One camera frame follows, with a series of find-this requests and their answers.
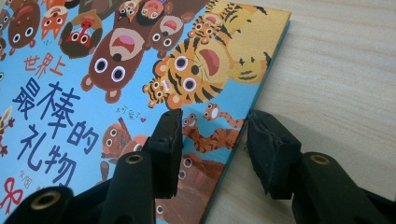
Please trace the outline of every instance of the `cartoon animal face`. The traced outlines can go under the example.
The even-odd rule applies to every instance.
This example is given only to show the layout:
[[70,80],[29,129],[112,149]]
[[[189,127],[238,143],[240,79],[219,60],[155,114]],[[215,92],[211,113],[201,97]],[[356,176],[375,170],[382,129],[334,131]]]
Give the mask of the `cartoon animal face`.
[[10,19],[11,17],[9,16],[9,12],[5,9],[2,9],[0,12],[0,34],[2,34],[3,31],[8,27]]
[[89,91],[95,85],[106,91],[108,103],[116,103],[140,64],[143,44],[143,37],[135,30],[112,30],[93,54],[89,74],[81,81],[82,89]]
[[3,61],[7,56],[7,54],[4,53],[6,46],[6,40],[3,37],[0,37],[0,61]]
[[67,19],[67,8],[66,7],[52,7],[44,15],[43,21],[41,22],[41,39],[44,39],[49,31],[53,31],[53,38],[56,39],[61,28]]
[[204,112],[204,118],[211,121],[214,120],[219,114],[219,106],[216,104],[209,103],[206,106]]
[[70,58],[92,54],[102,38],[102,21],[94,11],[81,13],[61,33],[61,50]]
[[35,46],[35,34],[39,24],[40,7],[37,3],[28,3],[14,13],[8,27],[8,43],[12,47],[10,55],[15,49],[26,45],[30,48]]
[[164,103],[168,97],[168,91],[169,83],[166,80],[161,80],[160,77],[155,77],[148,85],[143,86],[143,92],[147,93],[151,99],[148,107],[152,108],[156,104]]
[[141,12],[149,19],[156,19],[163,12],[163,4],[158,0],[149,0],[143,5]]
[[199,37],[201,38],[201,43],[206,44],[220,31],[223,23],[223,19],[219,15],[205,13],[195,20],[192,30],[189,32],[189,37]]
[[180,108],[218,95],[227,82],[230,64],[220,42],[203,45],[199,38],[185,39],[154,65],[154,73],[170,84],[166,105]]
[[184,127],[196,127],[198,118],[195,114],[191,113],[188,117],[183,119]]
[[131,0],[122,3],[122,5],[119,7],[119,20],[126,17],[128,18],[129,22],[132,22],[140,2],[141,0]]
[[172,49],[180,39],[184,23],[179,17],[163,16],[151,29],[148,43],[158,50],[157,57],[164,58],[166,52]]

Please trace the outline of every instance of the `children's book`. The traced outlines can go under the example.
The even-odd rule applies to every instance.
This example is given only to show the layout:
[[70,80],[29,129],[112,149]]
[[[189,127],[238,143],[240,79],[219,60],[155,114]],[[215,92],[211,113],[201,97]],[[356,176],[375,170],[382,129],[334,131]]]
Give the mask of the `children's book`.
[[0,221],[30,194],[112,177],[182,108],[177,196],[205,221],[290,13],[220,0],[7,0],[0,14]]

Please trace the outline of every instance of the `orange cartoon character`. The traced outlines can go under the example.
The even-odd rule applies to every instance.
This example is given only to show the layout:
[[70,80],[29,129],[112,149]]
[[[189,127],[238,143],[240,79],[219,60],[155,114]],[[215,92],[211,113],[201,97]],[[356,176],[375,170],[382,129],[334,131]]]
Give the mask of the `orange cartoon character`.
[[12,111],[12,107],[10,106],[4,113],[3,117],[0,117],[0,148],[1,148],[0,154],[2,157],[8,154],[7,146],[3,146],[3,144],[1,143],[1,141],[3,140],[5,129],[12,128],[14,126],[14,121],[15,121],[15,119],[13,118],[8,119],[11,116],[11,111]]
[[128,18],[129,22],[132,22],[140,2],[141,0],[131,0],[122,3],[119,7],[119,20],[126,17]]
[[149,19],[156,19],[163,13],[163,3],[158,0],[149,0],[142,7],[142,15]]
[[41,22],[41,39],[44,39],[49,31],[53,31],[53,38],[56,39],[67,19],[67,8],[64,0],[43,0],[41,5],[47,3],[47,12]]

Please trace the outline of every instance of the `open mouth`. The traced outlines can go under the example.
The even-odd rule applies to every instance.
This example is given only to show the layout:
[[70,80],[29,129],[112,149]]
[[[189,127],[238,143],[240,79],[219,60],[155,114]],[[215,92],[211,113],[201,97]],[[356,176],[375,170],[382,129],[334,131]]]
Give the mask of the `open mouth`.
[[214,50],[211,49],[201,49],[199,53],[204,57],[204,60],[206,61],[209,75],[214,76],[219,71],[219,56]]
[[171,85],[166,80],[163,81],[163,85],[165,86],[166,92],[169,92]]
[[54,14],[55,12],[57,12],[57,13],[59,14],[59,13],[61,12],[61,9],[58,8],[58,7],[56,7],[55,9],[53,9],[53,10],[51,11],[50,14]]
[[134,39],[128,35],[120,35],[114,41],[113,47],[123,47],[132,53],[134,51]]
[[17,16],[15,17],[15,21],[18,21],[20,19],[20,17],[23,16],[24,14],[33,12],[33,10],[34,9],[32,6],[26,6],[26,7],[21,8],[21,10],[18,12]]
[[176,28],[177,28],[177,24],[176,24],[176,22],[175,21],[167,21],[165,24],[164,24],[164,26],[166,26],[166,27],[169,27],[170,29],[172,29],[172,30],[176,30]]

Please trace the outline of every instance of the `white table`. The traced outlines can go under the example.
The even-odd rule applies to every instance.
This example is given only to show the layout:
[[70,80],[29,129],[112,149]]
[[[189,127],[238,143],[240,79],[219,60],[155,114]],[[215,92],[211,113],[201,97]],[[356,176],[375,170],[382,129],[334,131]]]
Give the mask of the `white table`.
[[[292,13],[256,108],[276,116],[303,152],[334,157],[360,187],[394,201],[396,2],[239,2]],[[206,223],[295,223],[290,201],[264,195],[244,142]]]

